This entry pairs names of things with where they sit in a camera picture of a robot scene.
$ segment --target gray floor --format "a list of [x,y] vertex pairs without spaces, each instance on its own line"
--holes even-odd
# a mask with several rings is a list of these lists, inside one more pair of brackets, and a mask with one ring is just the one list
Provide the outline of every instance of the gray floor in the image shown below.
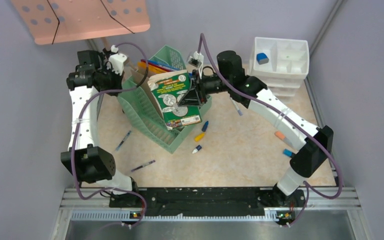
[[[108,221],[72,221],[66,240],[84,240]],[[292,228],[273,222],[142,222],[113,225],[90,240],[354,240],[346,211],[306,211]]]

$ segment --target green mesh basket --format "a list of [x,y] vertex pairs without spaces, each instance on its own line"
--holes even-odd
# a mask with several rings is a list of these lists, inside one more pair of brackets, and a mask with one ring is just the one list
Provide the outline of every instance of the green mesh basket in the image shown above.
[[[161,48],[151,60],[168,64],[178,69],[186,69],[181,54],[167,45]],[[136,84],[131,77],[123,83],[123,88],[132,88],[135,85]],[[118,102],[121,104],[125,115],[134,128],[138,129],[141,133],[171,154],[176,151],[183,140],[195,127],[195,125],[190,125],[185,126],[182,130],[168,130],[164,120],[160,117],[154,105],[141,87],[133,91],[119,94]],[[207,113],[211,104],[212,98],[209,96],[208,102],[199,110],[201,116]]]

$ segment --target illustration on box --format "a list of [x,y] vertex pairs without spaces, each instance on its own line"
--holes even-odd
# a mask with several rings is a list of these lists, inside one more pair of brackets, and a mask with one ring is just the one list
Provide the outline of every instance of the illustration on box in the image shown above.
[[191,86],[186,70],[153,75],[149,78],[148,85],[162,112],[167,129],[201,122],[200,110],[197,106],[178,105]]

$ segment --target pink shelf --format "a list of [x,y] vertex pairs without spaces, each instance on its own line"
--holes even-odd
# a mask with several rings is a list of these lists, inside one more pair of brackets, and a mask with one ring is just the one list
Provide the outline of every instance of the pink shelf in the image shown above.
[[51,44],[144,32],[150,28],[146,0],[11,0],[34,41]]

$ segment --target table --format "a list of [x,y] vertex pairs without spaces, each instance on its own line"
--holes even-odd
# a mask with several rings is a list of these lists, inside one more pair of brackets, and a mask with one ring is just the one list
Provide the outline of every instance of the table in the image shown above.
[[[316,123],[304,84],[287,105]],[[226,92],[213,94],[212,107],[203,117],[209,126],[199,142],[202,150],[192,154],[198,145],[194,137],[201,133],[200,123],[170,154],[132,128],[117,98],[105,95],[98,118],[99,146],[113,154],[117,169],[131,176],[139,187],[273,186],[289,167],[290,158],[282,152],[290,147],[274,135],[276,129],[262,116],[239,107],[243,116],[238,115]],[[115,151],[129,130],[129,138]],[[156,162],[130,172],[151,160]],[[308,182],[313,186],[335,186],[329,162],[325,161]]]

